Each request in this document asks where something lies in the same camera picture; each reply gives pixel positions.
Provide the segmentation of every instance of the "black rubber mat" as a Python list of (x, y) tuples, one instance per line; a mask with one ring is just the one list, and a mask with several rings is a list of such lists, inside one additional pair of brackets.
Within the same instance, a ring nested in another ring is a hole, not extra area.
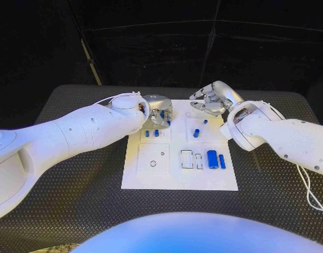
[[(188, 99), (195, 89), (65, 85), (55, 89), (37, 123), (130, 91)], [(246, 100), (270, 102), (287, 118), (318, 123), (302, 95), (238, 92)], [(269, 145), (254, 151), (257, 165), (254, 152), (230, 141), (238, 191), (122, 190), (126, 146), (127, 137), (70, 158), (45, 172), (25, 200), (0, 219), (0, 252), (29, 252), (83, 243), (136, 217), (178, 211), (224, 213), (257, 220), (323, 244), (323, 213), (308, 204), (295, 165), (279, 158)], [(309, 174), (315, 195), (323, 203), (323, 176)]]

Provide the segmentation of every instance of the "blue cylinder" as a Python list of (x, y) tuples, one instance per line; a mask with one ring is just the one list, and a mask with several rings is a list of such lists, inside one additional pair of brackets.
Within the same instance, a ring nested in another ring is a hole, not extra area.
[(208, 166), (211, 169), (218, 169), (218, 159), (217, 159), (217, 151), (215, 150), (210, 150), (207, 152), (207, 156), (208, 156)]
[(194, 137), (197, 138), (198, 135), (200, 135), (200, 129), (195, 130), (195, 132), (194, 132)]
[(224, 163), (224, 155), (223, 154), (220, 155), (220, 162), (221, 162), (221, 168), (225, 169), (227, 165)]

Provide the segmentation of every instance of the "textured mat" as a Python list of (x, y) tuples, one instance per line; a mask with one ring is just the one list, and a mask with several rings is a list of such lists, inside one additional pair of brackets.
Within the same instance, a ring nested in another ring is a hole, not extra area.
[[(130, 91), (187, 99), (195, 89), (65, 85), (55, 89), (37, 123)], [(270, 102), (287, 118), (318, 122), (302, 95), (238, 92), (246, 100)], [(257, 220), (323, 244), (323, 213), (309, 207), (295, 165), (279, 158), (269, 145), (247, 152), (230, 141), (238, 192), (122, 190), (126, 145), (127, 137), (45, 172), (25, 200), (0, 219), (0, 252), (80, 244), (136, 217), (176, 211), (224, 213)], [(323, 202), (323, 176), (309, 173), (315, 195)]]

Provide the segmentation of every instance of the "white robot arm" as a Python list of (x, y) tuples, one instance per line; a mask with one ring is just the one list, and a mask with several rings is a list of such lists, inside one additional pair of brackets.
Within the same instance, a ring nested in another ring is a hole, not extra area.
[(220, 128), (227, 139), (234, 139), (251, 151), (269, 143), (279, 156), (302, 167), (323, 174), (323, 126), (302, 120), (286, 120), (263, 101), (244, 101), (221, 81), (202, 88), (189, 99), (205, 96), (205, 104), (192, 107), (212, 115), (228, 110), (228, 120)]
[(0, 217), (21, 203), (41, 175), (57, 163), (135, 133), (148, 118), (169, 126), (172, 110), (166, 97), (126, 93), (114, 96), (107, 106), (96, 103), (54, 121), (0, 130)]

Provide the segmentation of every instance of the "white board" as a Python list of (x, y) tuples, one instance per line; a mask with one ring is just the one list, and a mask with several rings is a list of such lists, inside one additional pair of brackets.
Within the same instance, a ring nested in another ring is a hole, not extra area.
[[(148, 120), (143, 129), (129, 136), (122, 189), (238, 191), (228, 140), (220, 132), (223, 117), (194, 109), (189, 100), (172, 102), (171, 127), (163, 128)], [(194, 137), (197, 128), (201, 130), (198, 138)], [(182, 150), (192, 150), (194, 169), (182, 169)], [(210, 169), (208, 150), (224, 155), (225, 169), (220, 161), (220, 168)], [(204, 169), (197, 168), (195, 154), (202, 155)]]

